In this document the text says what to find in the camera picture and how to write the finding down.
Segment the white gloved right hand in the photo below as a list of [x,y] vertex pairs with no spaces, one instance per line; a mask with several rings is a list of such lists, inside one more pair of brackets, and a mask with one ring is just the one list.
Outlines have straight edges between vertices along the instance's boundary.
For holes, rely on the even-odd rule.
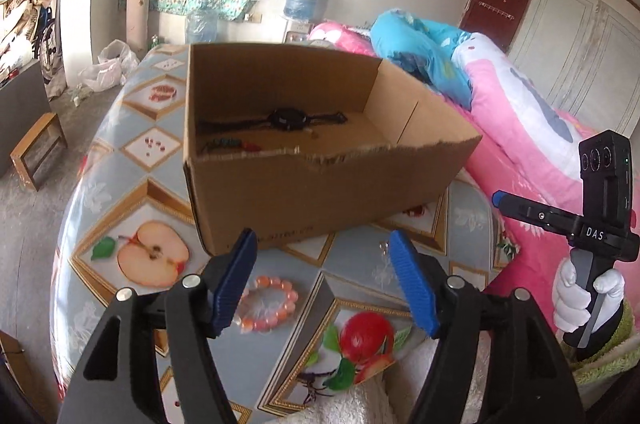
[[[576,278],[577,272],[573,263],[568,257],[564,258],[555,273],[552,303],[553,322],[559,330],[567,333],[576,331],[590,319],[588,306],[591,294],[577,284]],[[593,332],[597,332],[614,317],[623,303],[625,279],[617,269],[610,269],[594,280],[593,287],[598,295],[604,296],[598,318],[592,328]]]

